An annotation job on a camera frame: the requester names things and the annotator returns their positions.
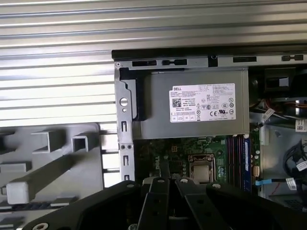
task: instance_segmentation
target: qr code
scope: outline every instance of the qr code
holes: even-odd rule
[[[180,108],[181,107],[181,98],[173,99],[173,108]]]

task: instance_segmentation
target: sticker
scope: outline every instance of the sticker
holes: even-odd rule
[[[299,171],[303,171],[304,169],[307,169],[307,161],[303,161],[299,163],[296,167]]]
[[[235,120],[235,84],[173,86],[169,106],[171,122]]]
[[[294,178],[287,178],[286,181],[290,190],[296,190],[296,183]]]
[[[266,122],[273,114],[275,113],[275,110],[268,109],[263,115],[262,115],[262,122]]]
[[[307,119],[296,120],[295,121],[295,131],[296,132],[307,132]]]

